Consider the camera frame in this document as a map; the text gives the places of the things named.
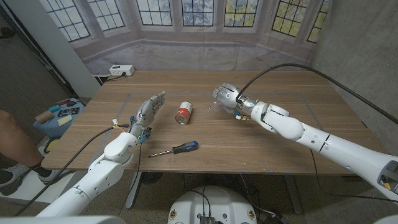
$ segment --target screwdriver shaft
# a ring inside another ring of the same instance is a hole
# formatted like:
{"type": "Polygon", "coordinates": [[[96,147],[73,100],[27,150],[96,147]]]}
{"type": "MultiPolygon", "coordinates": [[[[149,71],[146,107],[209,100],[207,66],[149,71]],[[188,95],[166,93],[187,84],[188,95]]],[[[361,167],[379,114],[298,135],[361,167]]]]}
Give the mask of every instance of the screwdriver shaft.
{"type": "Polygon", "coordinates": [[[155,157],[155,156],[161,156],[161,155],[165,155],[165,154],[169,154],[169,153],[172,153],[172,151],[168,150],[168,151],[165,151],[165,152],[160,152],[160,153],[157,153],[157,154],[153,154],[153,155],[148,156],[148,158],[152,158],[152,157],[155,157]]]}

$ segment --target blue screwdriver handle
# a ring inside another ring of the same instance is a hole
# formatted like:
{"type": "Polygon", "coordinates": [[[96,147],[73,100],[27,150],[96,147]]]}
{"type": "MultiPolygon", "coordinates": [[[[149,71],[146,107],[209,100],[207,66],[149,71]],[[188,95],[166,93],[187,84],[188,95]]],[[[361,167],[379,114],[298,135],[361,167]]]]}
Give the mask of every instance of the blue screwdriver handle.
{"type": "Polygon", "coordinates": [[[172,152],[174,154],[181,153],[181,152],[190,152],[193,150],[198,149],[198,143],[196,141],[187,142],[182,144],[181,146],[176,146],[172,148],[172,152]]]}

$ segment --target power strip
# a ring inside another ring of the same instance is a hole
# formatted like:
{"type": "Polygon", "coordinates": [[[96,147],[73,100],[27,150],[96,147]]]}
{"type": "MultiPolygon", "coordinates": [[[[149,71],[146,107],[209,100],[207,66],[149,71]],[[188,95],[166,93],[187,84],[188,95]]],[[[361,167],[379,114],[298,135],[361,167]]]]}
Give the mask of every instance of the power strip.
{"type": "Polygon", "coordinates": [[[130,76],[134,73],[135,69],[132,65],[113,65],[109,71],[112,76],[121,76],[123,72],[126,72],[126,76],[130,76]]]}

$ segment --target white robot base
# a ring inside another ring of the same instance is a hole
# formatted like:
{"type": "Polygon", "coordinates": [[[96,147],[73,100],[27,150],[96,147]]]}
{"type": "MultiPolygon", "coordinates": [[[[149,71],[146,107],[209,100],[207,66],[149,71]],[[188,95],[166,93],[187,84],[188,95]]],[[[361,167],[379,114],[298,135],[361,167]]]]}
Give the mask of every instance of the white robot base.
{"type": "Polygon", "coordinates": [[[225,187],[210,185],[183,194],[172,205],[167,223],[255,224],[257,220],[253,207],[243,196],[225,187]],[[204,196],[207,197],[210,208],[207,199],[202,196],[204,187],[204,196]]]}

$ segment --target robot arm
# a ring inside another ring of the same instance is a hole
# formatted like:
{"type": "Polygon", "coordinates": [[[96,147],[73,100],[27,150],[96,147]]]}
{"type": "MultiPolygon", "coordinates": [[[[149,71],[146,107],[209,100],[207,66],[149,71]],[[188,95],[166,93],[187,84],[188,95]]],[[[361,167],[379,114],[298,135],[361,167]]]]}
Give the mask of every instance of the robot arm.
{"type": "Polygon", "coordinates": [[[98,194],[110,188],[123,175],[123,166],[133,158],[129,146],[136,147],[145,140],[144,131],[155,119],[156,112],[164,104],[166,92],[145,101],[138,109],[137,117],[127,132],[111,141],[89,167],[87,174],[67,190],[37,217],[65,217],[78,215],[98,194]]]}
{"type": "Polygon", "coordinates": [[[256,102],[243,95],[237,103],[238,93],[238,88],[224,83],[213,92],[213,96],[221,108],[250,114],[251,119],[266,130],[309,147],[359,175],[387,198],[398,200],[398,157],[370,150],[301,123],[276,105],[256,102]]]}

